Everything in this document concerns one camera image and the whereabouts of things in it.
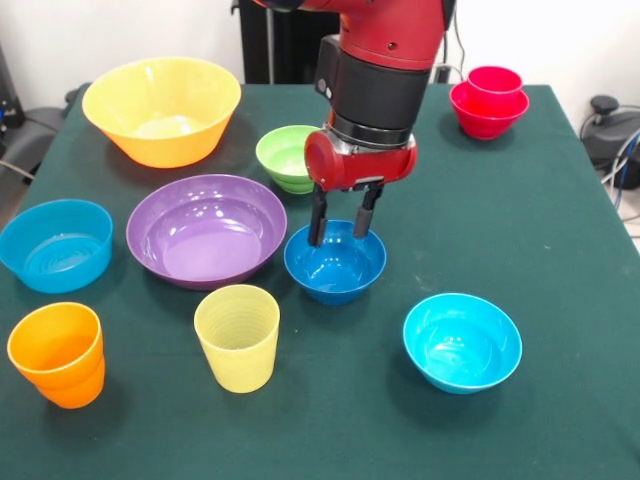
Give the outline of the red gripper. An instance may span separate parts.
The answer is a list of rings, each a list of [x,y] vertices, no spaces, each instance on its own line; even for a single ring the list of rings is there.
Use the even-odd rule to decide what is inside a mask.
[[[325,129],[311,133],[305,142],[304,159],[315,185],[308,243],[320,247],[324,240],[327,217],[326,192],[358,189],[365,194],[354,222],[353,236],[367,236],[377,200],[384,185],[406,178],[418,157],[415,138],[398,149],[376,150],[349,144]]]

